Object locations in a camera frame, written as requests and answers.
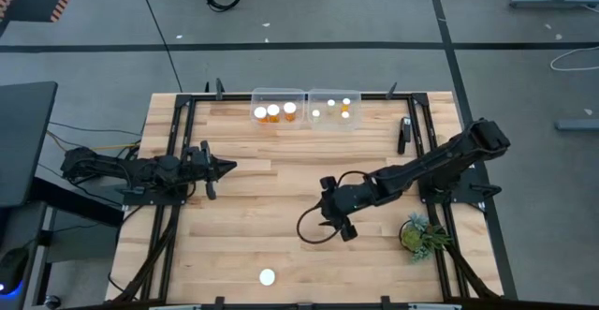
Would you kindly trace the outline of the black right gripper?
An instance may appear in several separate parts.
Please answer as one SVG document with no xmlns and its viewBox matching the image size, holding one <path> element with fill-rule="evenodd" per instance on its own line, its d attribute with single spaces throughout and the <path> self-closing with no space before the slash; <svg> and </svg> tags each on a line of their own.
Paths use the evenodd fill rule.
<svg viewBox="0 0 599 310">
<path fill-rule="evenodd" d="M 325 221 L 321 226 L 331 226 L 341 233 L 344 242 L 358 236 L 349 215 L 371 206 L 373 188 L 368 182 L 359 185 L 338 185 L 332 176 L 322 178 L 323 188 L 319 206 Z"/>
</svg>

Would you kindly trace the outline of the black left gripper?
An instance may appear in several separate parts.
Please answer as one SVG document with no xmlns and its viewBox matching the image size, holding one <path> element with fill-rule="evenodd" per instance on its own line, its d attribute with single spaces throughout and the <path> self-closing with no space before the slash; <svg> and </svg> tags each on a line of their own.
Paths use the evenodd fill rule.
<svg viewBox="0 0 599 310">
<path fill-rule="evenodd" d="M 189 147 L 184 152 L 182 178 L 185 185 L 204 181 L 206 194 L 210 200 L 216 199 L 214 182 L 218 182 L 227 173 L 234 170 L 238 163 L 212 155 L 209 143 L 203 140 L 200 147 Z"/>
</svg>

